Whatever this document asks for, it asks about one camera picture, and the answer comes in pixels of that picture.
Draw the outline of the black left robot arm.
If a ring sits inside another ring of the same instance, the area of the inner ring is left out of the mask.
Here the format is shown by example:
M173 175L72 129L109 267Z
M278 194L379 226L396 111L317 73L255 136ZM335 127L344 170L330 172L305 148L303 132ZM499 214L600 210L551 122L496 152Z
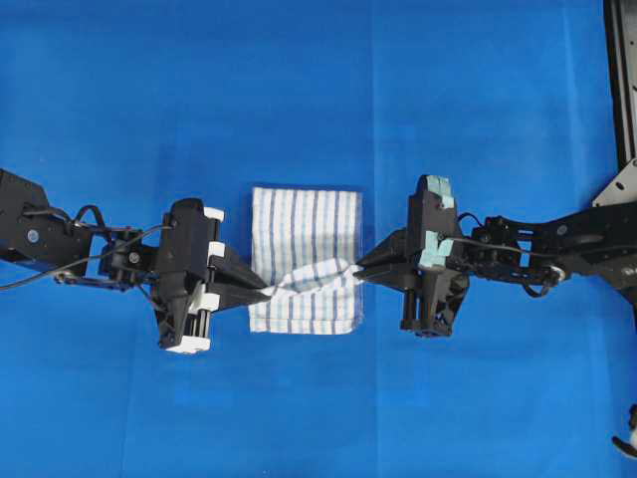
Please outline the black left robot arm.
M221 242L222 211L197 198L172 204L147 230L108 227L100 210L53 207L39 184L1 173L1 258L58 284L142 292L158 345L175 354L211 348L213 314L269 301L266 284Z

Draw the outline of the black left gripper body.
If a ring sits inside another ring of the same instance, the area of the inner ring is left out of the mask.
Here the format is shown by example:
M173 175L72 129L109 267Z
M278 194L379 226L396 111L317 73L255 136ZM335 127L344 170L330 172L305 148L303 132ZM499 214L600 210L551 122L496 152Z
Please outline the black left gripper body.
M174 202L163 217L156 252L158 345L165 351L182 343L196 290L208 277L209 244L218 237L220 220L199 198Z

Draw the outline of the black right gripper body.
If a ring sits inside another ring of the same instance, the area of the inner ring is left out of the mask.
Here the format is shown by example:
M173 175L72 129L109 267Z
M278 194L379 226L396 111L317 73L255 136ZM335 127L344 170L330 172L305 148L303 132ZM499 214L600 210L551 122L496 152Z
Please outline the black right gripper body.
M423 175L409 197L405 257L408 278L400 329L421 338L449 337L469 289L453 268L462 255L456 201L448 178Z

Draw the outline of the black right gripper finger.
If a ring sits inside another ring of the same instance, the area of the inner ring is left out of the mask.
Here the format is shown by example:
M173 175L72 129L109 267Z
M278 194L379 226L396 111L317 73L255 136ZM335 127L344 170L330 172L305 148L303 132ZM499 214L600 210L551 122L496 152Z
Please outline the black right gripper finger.
M406 264L410 261L407 255L407 232L394 231L377 244L371 251L356 261L356 265L364 269Z
M375 266L355 273L355 277L363 282L406 292L419 290L422 279L411 266Z

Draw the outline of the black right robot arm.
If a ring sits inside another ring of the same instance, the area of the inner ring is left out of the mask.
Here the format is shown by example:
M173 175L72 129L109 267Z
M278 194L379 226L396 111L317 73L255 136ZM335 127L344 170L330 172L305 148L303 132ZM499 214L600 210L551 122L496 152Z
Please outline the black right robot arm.
M488 217L463 234L450 181L423 175L405 227L357 261L355 277L403 293L400 328L449 337L473 277L545 296L572 275L597 276L636 303L636 204L593 206L544 223Z

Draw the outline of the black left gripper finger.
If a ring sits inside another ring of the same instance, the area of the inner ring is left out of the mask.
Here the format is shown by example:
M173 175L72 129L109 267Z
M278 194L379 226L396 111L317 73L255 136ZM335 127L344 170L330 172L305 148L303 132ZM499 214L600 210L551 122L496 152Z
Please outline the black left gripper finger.
M263 279L239 256L210 256L208 267L212 271L211 282L214 284L236 286L248 290L261 290L267 287Z
M206 293L206 310L217 312L268 302L269 295L259 290L237 287L215 287Z

